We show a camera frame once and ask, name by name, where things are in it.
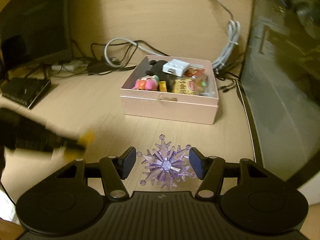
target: pink box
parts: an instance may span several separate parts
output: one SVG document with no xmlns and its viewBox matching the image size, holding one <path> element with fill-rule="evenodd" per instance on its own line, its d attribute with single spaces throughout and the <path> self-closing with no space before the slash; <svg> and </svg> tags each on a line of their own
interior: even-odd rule
<svg viewBox="0 0 320 240">
<path fill-rule="evenodd" d="M 170 61 L 174 58 L 205 69 L 208 97 L 132 89 L 136 80 L 145 76 L 145 71 L 151 68 L 150 60 Z M 120 97 L 125 114 L 204 124 L 213 124 L 219 103 L 210 61 L 165 56 L 146 56 L 121 87 Z"/>
</svg>

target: white adapter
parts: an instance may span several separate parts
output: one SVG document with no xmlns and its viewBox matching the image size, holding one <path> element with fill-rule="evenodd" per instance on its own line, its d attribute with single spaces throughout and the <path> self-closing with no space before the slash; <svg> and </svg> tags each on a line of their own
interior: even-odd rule
<svg viewBox="0 0 320 240">
<path fill-rule="evenodd" d="M 74 72 L 77 68 L 84 66 L 84 63 L 81 60 L 74 59 L 71 60 L 69 63 L 64 63 L 64 64 L 54 64 L 51 66 L 51 69 L 53 71 L 69 71 L 69 72 Z"/>
<path fill-rule="evenodd" d="M 190 66 L 190 63 L 188 62 L 184 62 L 178 59 L 173 59 L 163 65 L 162 71 L 168 74 L 182 77 L 183 73 L 187 70 L 189 66 Z"/>
</svg>

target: power strip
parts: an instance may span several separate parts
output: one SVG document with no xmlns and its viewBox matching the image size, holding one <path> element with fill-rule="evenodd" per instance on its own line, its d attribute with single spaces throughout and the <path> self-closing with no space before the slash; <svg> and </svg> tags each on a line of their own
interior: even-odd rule
<svg viewBox="0 0 320 240">
<path fill-rule="evenodd" d="M 74 72 L 77 68 L 87 66 L 83 63 L 83 61 L 75 59 L 71 60 L 69 63 L 64 64 L 54 64 L 51 66 L 51 69 L 53 71 L 68 71 L 68 72 Z"/>
</svg>

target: snack package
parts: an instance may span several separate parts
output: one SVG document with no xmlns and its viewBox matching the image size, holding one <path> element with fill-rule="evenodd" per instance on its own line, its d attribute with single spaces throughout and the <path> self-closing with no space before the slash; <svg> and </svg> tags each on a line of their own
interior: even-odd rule
<svg viewBox="0 0 320 240">
<path fill-rule="evenodd" d="M 192 78 L 176 79 L 172 92 L 177 94 L 194 95 L 195 85 L 192 81 Z"/>
<path fill-rule="evenodd" d="M 165 81 L 159 82 L 159 90 L 160 92 L 167 92 L 167 84 Z"/>
<path fill-rule="evenodd" d="M 205 96 L 208 86 L 208 76 L 203 68 L 189 67 L 184 73 L 185 77 L 191 78 L 195 86 L 195 95 Z"/>
<path fill-rule="evenodd" d="M 203 68 L 197 68 L 197 67 L 188 67 L 188 69 L 183 74 L 185 77 L 192 77 L 196 78 L 204 74 Z"/>
</svg>

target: snowflake ornament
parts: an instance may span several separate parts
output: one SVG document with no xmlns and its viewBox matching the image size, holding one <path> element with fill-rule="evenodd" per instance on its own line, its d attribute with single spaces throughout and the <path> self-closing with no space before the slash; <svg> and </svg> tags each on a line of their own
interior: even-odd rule
<svg viewBox="0 0 320 240">
<path fill-rule="evenodd" d="M 142 152 L 137 152 L 138 157 L 143 157 L 144 161 L 141 164 L 148 163 L 149 166 L 146 166 L 145 169 L 149 172 L 144 172 L 143 174 L 147 177 L 140 181 L 140 185 L 146 185 L 147 181 L 151 181 L 151 184 L 155 184 L 157 179 L 157 184 L 159 185 L 162 182 L 161 188 L 167 187 L 170 191 L 172 187 L 177 187 L 177 184 L 173 182 L 180 181 L 180 178 L 185 181 L 186 176 L 195 178 L 196 174 L 194 172 L 188 172 L 190 166 L 183 166 L 187 164 L 187 161 L 183 159 L 189 158 L 185 153 L 191 149 L 191 145 L 187 145 L 185 149 L 181 150 L 180 145 L 178 145 L 177 151 L 175 147 L 172 146 L 169 149 L 171 142 L 165 143 L 165 136 L 161 134 L 159 136 L 161 144 L 155 144 L 159 150 L 152 149 L 153 154 L 150 153 L 149 149 L 147 150 L 147 155 L 142 155 Z"/>
</svg>

